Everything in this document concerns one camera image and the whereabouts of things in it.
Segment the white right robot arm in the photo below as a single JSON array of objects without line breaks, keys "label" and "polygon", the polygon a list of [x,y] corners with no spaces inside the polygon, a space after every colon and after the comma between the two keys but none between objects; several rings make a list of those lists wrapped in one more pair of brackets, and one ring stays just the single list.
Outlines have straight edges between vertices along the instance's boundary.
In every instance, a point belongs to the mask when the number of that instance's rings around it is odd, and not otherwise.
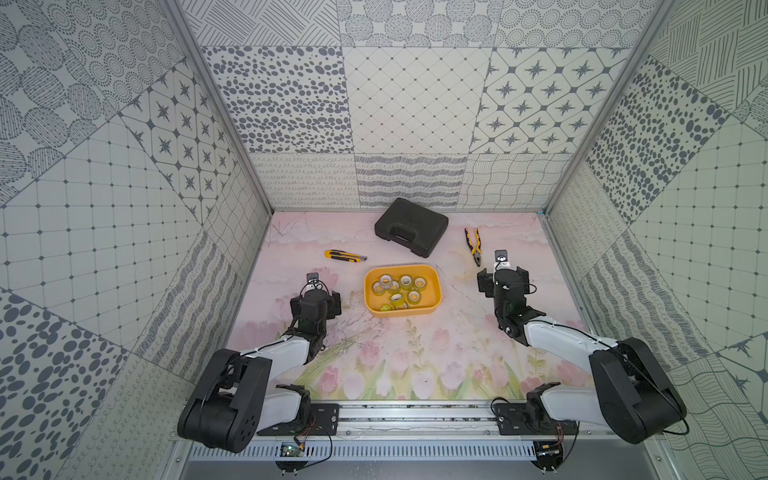
[{"label": "white right robot arm", "polygon": [[634,337],[601,338],[559,323],[527,303],[529,274],[499,263],[477,274],[480,293],[491,298],[499,330],[526,347],[549,352],[592,377],[591,387],[544,383],[526,394],[531,427],[543,422],[585,422],[609,427],[638,444],[676,423],[689,432],[687,407],[650,347]]}]

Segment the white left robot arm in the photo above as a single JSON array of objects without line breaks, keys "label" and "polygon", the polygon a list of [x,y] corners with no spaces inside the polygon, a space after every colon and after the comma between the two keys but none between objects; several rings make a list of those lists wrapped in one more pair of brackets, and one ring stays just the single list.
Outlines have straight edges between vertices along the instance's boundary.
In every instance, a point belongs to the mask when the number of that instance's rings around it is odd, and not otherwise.
[{"label": "white left robot arm", "polygon": [[290,307],[293,319],[279,340],[250,352],[219,349],[212,355],[180,414],[180,437],[239,453],[259,433],[310,430],[308,390],[272,381],[321,352],[327,322],[342,313],[341,296],[324,288],[307,290]]}]

